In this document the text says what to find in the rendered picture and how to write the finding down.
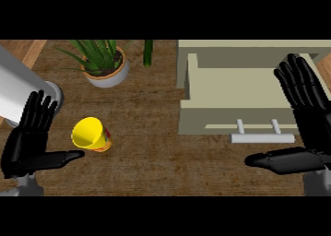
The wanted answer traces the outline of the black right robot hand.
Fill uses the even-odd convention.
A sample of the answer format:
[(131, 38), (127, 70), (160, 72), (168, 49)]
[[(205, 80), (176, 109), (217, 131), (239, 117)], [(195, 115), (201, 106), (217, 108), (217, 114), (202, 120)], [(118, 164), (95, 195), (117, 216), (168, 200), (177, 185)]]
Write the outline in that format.
[(331, 100), (318, 76), (304, 58), (292, 53), (273, 69), (273, 75), (292, 109), (304, 146), (253, 154), (245, 158), (245, 165), (279, 175), (331, 171)]

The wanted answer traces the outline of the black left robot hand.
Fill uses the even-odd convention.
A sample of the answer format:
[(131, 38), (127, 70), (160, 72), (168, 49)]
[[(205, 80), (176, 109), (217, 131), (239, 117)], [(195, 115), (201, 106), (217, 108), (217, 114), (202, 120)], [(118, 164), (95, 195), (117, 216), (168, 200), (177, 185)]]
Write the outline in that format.
[(30, 93), (21, 122), (9, 133), (0, 159), (6, 179), (62, 168), (69, 161), (84, 156), (81, 150), (46, 151), (47, 131), (56, 107), (58, 102), (43, 95), (41, 90)]

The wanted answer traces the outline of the yellow cup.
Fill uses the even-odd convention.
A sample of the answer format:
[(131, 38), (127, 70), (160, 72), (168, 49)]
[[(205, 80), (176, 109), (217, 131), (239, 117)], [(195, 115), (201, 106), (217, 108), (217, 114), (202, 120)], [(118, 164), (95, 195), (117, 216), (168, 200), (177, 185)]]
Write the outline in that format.
[(111, 134), (95, 117), (83, 118), (71, 132), (72, 143), (78, 148), (103, 152), (112, 146)]

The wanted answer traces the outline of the beige open drawer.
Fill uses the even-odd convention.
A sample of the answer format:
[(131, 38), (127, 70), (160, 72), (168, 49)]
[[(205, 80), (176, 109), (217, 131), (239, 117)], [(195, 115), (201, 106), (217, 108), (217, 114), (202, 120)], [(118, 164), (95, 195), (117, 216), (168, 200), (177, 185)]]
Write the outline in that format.
[(198, 56), (186, 57), (185, 99), (180, 100), (179, 134), (229, 135), (236, 120), (247, 133), (298, 134), (292, 111), (272, 68), (198, 68)]

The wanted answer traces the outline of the beige cabinet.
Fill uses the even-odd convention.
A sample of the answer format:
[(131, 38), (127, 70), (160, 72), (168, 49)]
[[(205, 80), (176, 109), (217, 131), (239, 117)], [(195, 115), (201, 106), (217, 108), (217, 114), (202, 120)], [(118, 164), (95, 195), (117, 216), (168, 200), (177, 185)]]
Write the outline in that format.
[(307, 53), (316, 64), (331, 53), (331, 40), (177, 40), (176, 46), (179, 89), (191, 53), (198, 56), (199, 68), (276, 67), (288, 53)]

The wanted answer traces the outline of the potted green plant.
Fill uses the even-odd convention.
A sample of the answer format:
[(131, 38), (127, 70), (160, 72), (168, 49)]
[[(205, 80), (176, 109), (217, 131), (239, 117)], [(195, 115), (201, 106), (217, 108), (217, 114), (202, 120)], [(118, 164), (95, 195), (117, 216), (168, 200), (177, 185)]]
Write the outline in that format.
[(81, 56), (59, 49), (80, 65), (77, 69), (97, 88), (117, 86), (127, 77), (130, 62), (115, 40), (71, 40)]

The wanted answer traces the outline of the green plant leaf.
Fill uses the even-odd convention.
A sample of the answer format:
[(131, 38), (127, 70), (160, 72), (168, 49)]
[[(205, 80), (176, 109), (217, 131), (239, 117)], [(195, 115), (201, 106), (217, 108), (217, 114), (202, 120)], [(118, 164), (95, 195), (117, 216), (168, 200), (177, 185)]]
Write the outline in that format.
[(145, 40), (145, 43), (143, 43), (143, 67), (151, 66), (151, 56), (152, 56), (152, 40)]

